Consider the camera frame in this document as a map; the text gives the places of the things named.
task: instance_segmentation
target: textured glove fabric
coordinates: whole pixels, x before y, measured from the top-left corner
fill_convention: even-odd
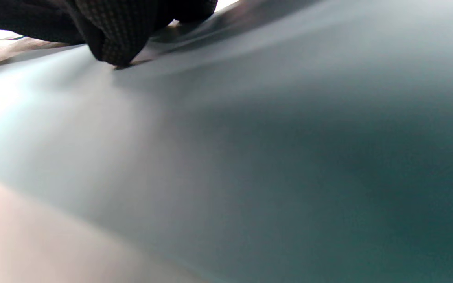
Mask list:
[[[57,0],[0,0],[0,29],[45,41],[83,43],[61,3]]]
[[[214,13],[217,0],[0,0],[0,29],[52,42],[86,42],[94,57],[128,66],[151,34]]]
[[[174,19],[208,18],[217,0],[66,0],[92,54],[99,61],[128,66],[153,31]]]

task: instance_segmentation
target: gloved hand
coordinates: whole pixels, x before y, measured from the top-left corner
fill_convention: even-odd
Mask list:
[[[94,57],[128,66],[150,35],[205,20],[217,0],[0,0],[0,29],[45,41],[86,42]]]
[[[51,42],[84,42],[63,0],[0,0],[0,29]]]
[[[217,0],[65,0],[92,54],[99,61],[128,66],[149,36],[174,19],[201,21]]]

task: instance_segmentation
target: finger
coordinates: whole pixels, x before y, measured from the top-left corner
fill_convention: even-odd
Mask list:
[[[82,22],[79,28],[90,50],[96,59],[115,66],[128,66],[155,27],[157,0],[75,0],[74,3],[81,14],[74,17]]]

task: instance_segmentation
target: beige surface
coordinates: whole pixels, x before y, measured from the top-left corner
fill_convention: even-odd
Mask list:
[[[0,185],[0,283],[205,283]]]
[[[24,37],[18,40],[0,40],[0,62],[10,59],[29,50],[67,46],[63,43],[54,43],[39,39]]]

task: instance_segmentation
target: gray vinyl wrap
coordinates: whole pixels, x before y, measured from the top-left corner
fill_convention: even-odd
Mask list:
[[[0,180],[229,283],[453,283],[453,0],[185,29],[0,66]]]

